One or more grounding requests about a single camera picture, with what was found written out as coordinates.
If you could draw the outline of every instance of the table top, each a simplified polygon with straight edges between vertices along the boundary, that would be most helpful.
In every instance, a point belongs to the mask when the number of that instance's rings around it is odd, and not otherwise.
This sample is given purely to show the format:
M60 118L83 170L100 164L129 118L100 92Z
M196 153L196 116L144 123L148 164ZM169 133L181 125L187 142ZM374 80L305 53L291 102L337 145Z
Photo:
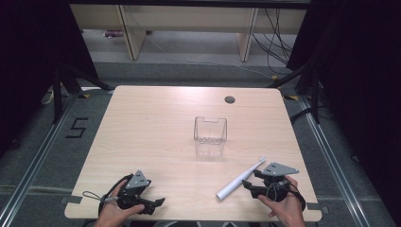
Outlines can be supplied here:
M235 103L225 101L226 96ZM194 142L196 116L227 119L227 141L220 157L199 156ZM300 170L306 202L317 199L280 92L266 88L118 86L78 177L73 196L106 194L123 176L141 169L151 185L147 200L166 198L153 215L133 219L269 221L268 207L242 185L225 200L216 193L261 156ZM263 185L251 176L249 182ZM98 201L68 203L69 218L97 218ZM322 218L304 211L305 221Z

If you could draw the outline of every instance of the human hand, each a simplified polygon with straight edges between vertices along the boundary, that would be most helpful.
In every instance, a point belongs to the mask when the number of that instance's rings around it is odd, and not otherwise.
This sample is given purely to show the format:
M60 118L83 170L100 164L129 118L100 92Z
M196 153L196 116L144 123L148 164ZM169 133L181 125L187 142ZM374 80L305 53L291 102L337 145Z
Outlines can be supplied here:
M122 181L112 192L110 197L116 197L120 188L127 180ZM123 222L132 215L135 215L145 209L143 204L134 205L133 207L123 210L116 201L109 201L100 212L99 218L95 223L95 227L119 227Z
M286 176L286 178L290 184L298 187L298 183L294 179L289 176ZM270 218L276 216L287 227L305 226L301 203L292 193L288 193L286 198L279 202L271 201L263 195L259 195L257 198L271 209Z

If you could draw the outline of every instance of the transparent box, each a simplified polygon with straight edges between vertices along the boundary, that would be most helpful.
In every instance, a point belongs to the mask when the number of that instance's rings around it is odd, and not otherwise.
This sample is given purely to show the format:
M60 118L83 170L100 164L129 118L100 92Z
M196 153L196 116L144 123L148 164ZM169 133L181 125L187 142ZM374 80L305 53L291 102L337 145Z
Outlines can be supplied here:
M197 116L194 139L198 155L220 156L227 141L227 119Z

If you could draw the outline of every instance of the black cable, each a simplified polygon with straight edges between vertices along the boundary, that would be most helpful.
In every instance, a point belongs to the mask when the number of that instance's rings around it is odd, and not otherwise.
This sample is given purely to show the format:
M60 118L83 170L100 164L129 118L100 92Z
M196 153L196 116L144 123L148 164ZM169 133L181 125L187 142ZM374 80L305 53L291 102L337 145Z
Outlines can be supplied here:
M253 37L256 40L257 44L262 48L262 50L265 51L266 53L268 53L268 67L271 70L271 72L273 72L275 74L280 74L280 75L288 75L288 74L277 72L277 71L275 71L274 69L271 68L270 62L269 62L269 55L272 55L275 59L277 59L278 61L280 61L283 64L287 64L286 61L281 59L277 54L271 52L267 47L265 47L263 44L261 44L259 42L259 40L257 40L257 38L254 36L254 34L253 34Z
M106 203L106 199L109 198L109 196L112 194L112 192L118 187L118 185L120 183L122 183L123 181L132 178L133 174L127 175L123 178L121 178L117 183L114 184L114 186L109 190L109 192L107 194L105 194L101 200L100 200L100 204L98 207L98 213L100 214L101 210L103 209L104 203Z
M283 44L283 45L285 45L288 49L292 50L292 47L290 47L288 44L286 44L286 43L281 39L281 33L280 33L280 31L277 32L277 27L278 27L278 29L280 29L280 24L279 24L279 21L278 21L278 20L279 20L279 17L280 17L280 9L276 9L276 26L274 26L274 24L273 24L271 18L269 17L269 13L268 13L268 10L267 10L267 9L265 9L265 13L266 13L266 15L268 16L268 19L269 19L269 21L270 21L270 25L271 25L271 27L273 28L273 32L274 32L274 34L277 35L277 38L279 39L280 43Z
M257 44L262 48L263 51L266 53L272 55L275 59L280 61L281 63L287 63L285 60L283 60L280 56L278 56L276 53L272 52L269 48L265 47L253 34L254 39L256 40Z
M265 37L265 39L266 39L266 40L268 40L268 41L269 41L269 43L272 43L271 39L269 39L269 37L267 37L267 36L266 36L266 34L263 34L263 36ZM282 45L278 45L278 44L275 44L275 43L273 43L273 45L275 45L276 47L285 48L285 49L286 49L286 51L292 51L292 49L289 49L289 48L283 47Z
M325 106L325 105L322 105L322 106L318 106L318 108L326 108L327 106ZM302 116L302 115L304 115L304 114L308 114L308 113L311 113L312 112L312 108L306 108L306 109L304 109L303 111L301 111L301 112L299 112L299 113L297 113L297 114L295 114L295 115L293 115L293 116L291 116L290 118L289 118L289 120L290 120L290 122L291 122L291 125L293 125L294 123L295 123L295 121L300 117L300 116Z
M275 28L275 33L277 35L278 40L280 41L281 44L281 49L283 51L284 56L286 57L286 60L288 61L289 59L289 54L287 53L286 49L284 48L284 45L286 44L282 39L281 39L281 32L280 32L280 9L276 9L276 28Z

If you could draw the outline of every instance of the wire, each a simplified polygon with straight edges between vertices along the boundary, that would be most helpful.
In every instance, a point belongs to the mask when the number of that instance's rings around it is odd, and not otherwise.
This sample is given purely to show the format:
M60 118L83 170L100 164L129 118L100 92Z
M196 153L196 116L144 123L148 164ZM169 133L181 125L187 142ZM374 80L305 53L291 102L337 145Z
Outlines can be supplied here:
M327 106L318 106L318 108L326 108ZM303 111L293 115L292 117L289 118L289 120L291 121L291 125L293 125L295 123L295 121L302 115L304 114L308 114L312 112L312 108L306 108Z
M289 53L288 53L288 51L289 51L289 52L292 51L292 48L291 48L288 44L286 44L286 43L283 41L283 39L281 38L280 23L279 23L279 20L280 20L280 9L276 9L275 12L276 12L276 21L275 21L275 24L274 24L273 21L272 21L272 19L271 19L271 17L269 16L269 13L268 13L267 9L265 9L265 13L266 13L266 15L268 16L270 25L271 25L271 27L273 28L273 35L272 35L272 38L271 38L271 39L269 39L269 38L266 36L266 34L263 34L264 37L265 37L265 38L269 41L269 43L270 43L270 44L269 44L269 47L266 47L266 46L264 46L261 42L259 42L259 40L256 38L256 36L255 36L254 34L253 34L253 37L254 37L254 39L256 40L257 44L262 48L262 50L264 50L265 52L268 53L268 59L267 59L267 61L268 61L268 67L269 67L269 69L270 69L271 71L273 71L274 73L276 73L276 74L282 74L282 73L279 73L279 72L275 72L275 71L270 67L270 56L274 57L275 59L277 59L278 61L280 61L280 62L283 63L283 64L288 64L288 59L289 59ZM275 38L275 37L277 37L277 39L279 40L280 44L275 44L275 43L274 43L274 38ZM277 54L275 54L275 53L273 53L273 52L271 51L271 47L272 47L273 45L275 45L275 46L281 48L281 50L283 51L284 58L281 58L279 55L277 55Z
M236 68L239 68L241 70L248 71L248 72L251 72L251 73L260 74L260 75L262 75L262 76L264 76L264 77L266 77L268 79L273 79L273 77L268 76L268 75L266 75L266 74L264 74L262 72L254 71L254 70L251 70L251 69L247 69L247 68L244 68L244 67L241 67L241 66L238 66L238 65L234 65L234 64L220 64L220 63L215 63L215 62L210 62L210 61L196 62L196 61L187 61L187 60L182 60L181 62L188 62L188 63L195 63L195 64L228 65L228 66L233 66L233 67L236 67Z
M277 201L277 188L276 188L277 184L279 184L279 183L272 183L268 187L268 193L270 192L271 189L274 192L274 199L273 200L271 198L269 198L268 195L266 195L266 198L268 198L268 200L270 200L270 201Z
M87 197L87 198L91 198L91 199L94 199L94 200L97 200L97 201L101 200L101 198L97 194L95 194L95 193L93 193L91 191L83 191L82 192L82 196Z
M145 35L145 37L150 40L154 45L156 45L159 49L161 49L163 52L166 52L161 46L159 46L157 43L155 43L148 35Z

